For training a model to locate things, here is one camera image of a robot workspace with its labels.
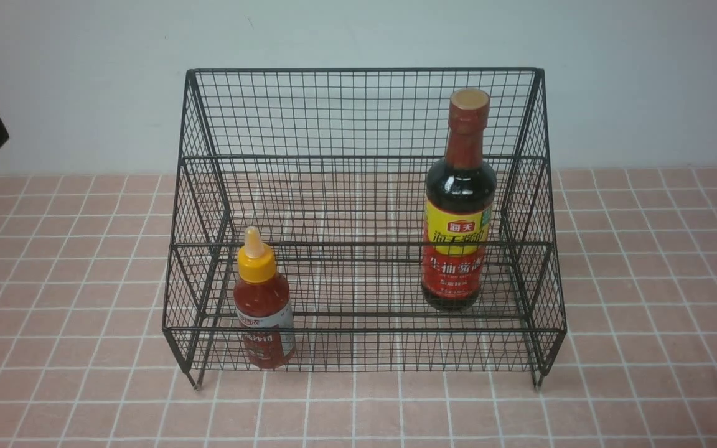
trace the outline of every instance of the dark brown bottle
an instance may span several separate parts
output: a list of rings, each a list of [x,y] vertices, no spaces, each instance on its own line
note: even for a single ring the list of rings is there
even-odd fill
[[[480,295],[482,243],[497,187],[494,170],[483,161],[489,105],[489,95],[476,88],[450,96],[447,149],[426,176],[424,240],[463,243],[424,247],[422,292],[441,311],[467,309]]]

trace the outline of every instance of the bottle neck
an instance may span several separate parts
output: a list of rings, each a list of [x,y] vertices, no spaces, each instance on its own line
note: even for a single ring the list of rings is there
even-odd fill
[[[474,133],[451,131],[447,139],[444,161],[458,170],[480,168],[483,164],[483,130]]]

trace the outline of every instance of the logo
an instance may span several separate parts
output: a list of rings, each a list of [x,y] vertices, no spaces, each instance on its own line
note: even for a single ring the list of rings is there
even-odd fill
[[[453,233],[475,232],[475,221],[467,221],[466,219],[460,219],[458,221],[450,221],[447,223],[447,232],[453,232]]]

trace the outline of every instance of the plastic squeeze bottle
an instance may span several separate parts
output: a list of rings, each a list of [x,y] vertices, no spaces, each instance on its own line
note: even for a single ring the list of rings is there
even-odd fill
[[[237,253],[240,280],[234,286],[234,306],[242,327],[268,329],[245,332],[242,345],[251,364],[262,369],[283,366],[295,352],[295,335],[279,329],[293,327],[289,283],[276,271],[276,258],[256,227],[245,230],[245,245]]]

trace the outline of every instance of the wire basket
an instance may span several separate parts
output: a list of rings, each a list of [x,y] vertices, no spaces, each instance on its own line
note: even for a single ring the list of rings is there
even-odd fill
[[[291,286],[296,355],[280,369],[529,371],[540,386],[566,335],[543,75],[188,71],[162,329],[192,385],[254,369],[232,289],[258,226]],[[467,87],[492,97],[484,157],[499,182],[480,298],[444,313],[421,291],[424,175]]]

